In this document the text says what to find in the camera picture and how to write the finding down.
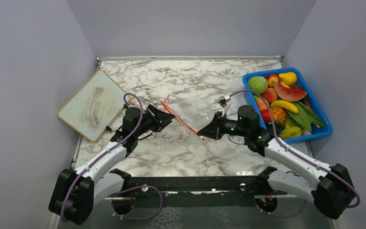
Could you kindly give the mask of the clear orange zip top bag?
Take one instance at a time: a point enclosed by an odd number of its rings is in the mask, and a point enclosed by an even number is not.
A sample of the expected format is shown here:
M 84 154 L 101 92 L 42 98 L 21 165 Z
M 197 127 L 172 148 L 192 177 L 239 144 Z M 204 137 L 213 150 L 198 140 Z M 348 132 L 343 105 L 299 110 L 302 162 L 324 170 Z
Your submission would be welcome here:
M 217 99 L 205 95 L 194 95 L 187 98 L 171 97 L 161 102 L 163 110 L 175 115 L 175 120 L 204 140 L 198 131 L 211 122 L 216 112 L 222 111 Z

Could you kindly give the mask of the red tomato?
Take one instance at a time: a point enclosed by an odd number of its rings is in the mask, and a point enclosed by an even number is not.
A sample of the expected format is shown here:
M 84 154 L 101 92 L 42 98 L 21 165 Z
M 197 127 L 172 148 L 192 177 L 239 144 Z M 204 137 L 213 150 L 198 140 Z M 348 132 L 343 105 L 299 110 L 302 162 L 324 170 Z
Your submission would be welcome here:
M 271 123 L 272 119 L 268 110 L 261 111 L 262 119 L 265 123 Z

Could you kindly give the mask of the green cabbage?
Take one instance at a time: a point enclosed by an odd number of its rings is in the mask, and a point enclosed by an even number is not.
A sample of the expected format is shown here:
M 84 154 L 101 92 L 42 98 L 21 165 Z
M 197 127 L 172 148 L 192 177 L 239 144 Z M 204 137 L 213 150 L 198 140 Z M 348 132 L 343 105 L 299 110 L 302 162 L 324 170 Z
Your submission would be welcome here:
M 254 76 L 250 78 L 247 82 L 250 89 L 258 94 L 264 93 L 268 88 L 268 82 L 262 76 Z

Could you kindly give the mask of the watermelon slice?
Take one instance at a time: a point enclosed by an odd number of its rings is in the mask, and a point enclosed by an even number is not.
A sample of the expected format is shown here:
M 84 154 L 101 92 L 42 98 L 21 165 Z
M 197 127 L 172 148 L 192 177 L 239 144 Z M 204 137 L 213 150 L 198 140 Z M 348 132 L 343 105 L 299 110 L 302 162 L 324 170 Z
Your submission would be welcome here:
M 289 102 L 299 101 L 307 96 L 305 91 L 286 88 L 278 82 L 274 83 L 274 90 L 280 98 Z

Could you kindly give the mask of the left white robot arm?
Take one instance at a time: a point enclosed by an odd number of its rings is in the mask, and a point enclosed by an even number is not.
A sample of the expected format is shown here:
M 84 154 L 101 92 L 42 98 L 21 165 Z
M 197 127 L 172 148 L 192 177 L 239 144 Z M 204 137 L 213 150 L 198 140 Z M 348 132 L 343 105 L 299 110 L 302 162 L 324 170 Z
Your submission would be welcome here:
M 131 175 L 115 169 L 137 147 L 141 135 L 162 131 L 175 116 L 148 105 L 126 110 L 122 125 L 105 148 L 89 162 L 76 169 L 60 172 L 48 209 L 65 221 L 84 223 L 94 206 L 117 193 L 125 196 L 132 187 Z

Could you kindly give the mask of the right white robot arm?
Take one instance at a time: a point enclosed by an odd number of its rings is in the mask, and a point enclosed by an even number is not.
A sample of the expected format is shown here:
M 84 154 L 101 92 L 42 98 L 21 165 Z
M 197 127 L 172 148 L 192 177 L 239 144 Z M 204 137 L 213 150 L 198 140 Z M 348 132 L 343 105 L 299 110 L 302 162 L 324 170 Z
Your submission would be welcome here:
M 237 120 L 231 120 L 222 111 L 216 112 L 198 134 L 215 140 L 223 135 L 243 137 L 251 151 L 296 173 L 296 176 L 290 176 L 275 170 L 257 179 L 256 189 L 260 193 L 277 190 L 298 196 L 313 203 L 330 219 L 338 219 L 354 199 L 359 199 L 345 166 L 319 162 L 286 144 L 260 125 L 260 116 L 251 105 L 240 106 L 237 114 Z

